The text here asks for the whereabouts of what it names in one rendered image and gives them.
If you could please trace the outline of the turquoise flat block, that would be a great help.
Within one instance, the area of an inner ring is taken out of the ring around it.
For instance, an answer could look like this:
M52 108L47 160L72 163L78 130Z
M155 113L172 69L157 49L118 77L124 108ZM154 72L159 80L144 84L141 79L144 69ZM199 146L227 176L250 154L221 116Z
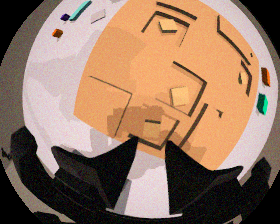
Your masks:
M89 4L92 4L91 0L88 0L88 2L87 2L87 0L85 0L84 3L81 3L80 7L77 8L77 10L75 12L73 12L71 18L68 18L68 20L71 20L71 22L73 20L73 22L75 22L75 20L77 20L77 18L79 18L79 16L81 14L83 14L83 11L85 10L85 8L89 7Z

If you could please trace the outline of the green block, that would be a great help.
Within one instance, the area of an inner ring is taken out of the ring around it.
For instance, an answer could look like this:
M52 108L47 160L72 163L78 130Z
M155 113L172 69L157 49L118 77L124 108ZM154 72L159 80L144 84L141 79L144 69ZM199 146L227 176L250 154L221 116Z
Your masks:
M262 95L262 93L258 92L258 101L257 101L257 109L262 113L262 116L265 116L266 108L268 108L268 100L266 100L266 96Z

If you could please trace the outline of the small tan block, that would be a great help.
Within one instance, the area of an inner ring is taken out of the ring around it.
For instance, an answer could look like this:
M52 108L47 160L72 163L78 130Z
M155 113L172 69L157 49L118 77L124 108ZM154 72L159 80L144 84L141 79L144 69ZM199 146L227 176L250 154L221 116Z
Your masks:
M145 119L144 136L159 137L160 121Z
M173 105L189 104L189 92L187 87L169 88Z
M159 24L160 24L160 28L161 28L161 32L164 32L164 34L177 34L177 27L176 27L176 24L175 22L173 22L173 19L172 20L165 20L165 19L161 19L159 20Z
M238 84L248 84L248 81L246 81L245 72L240 72L240 75L238 75Z

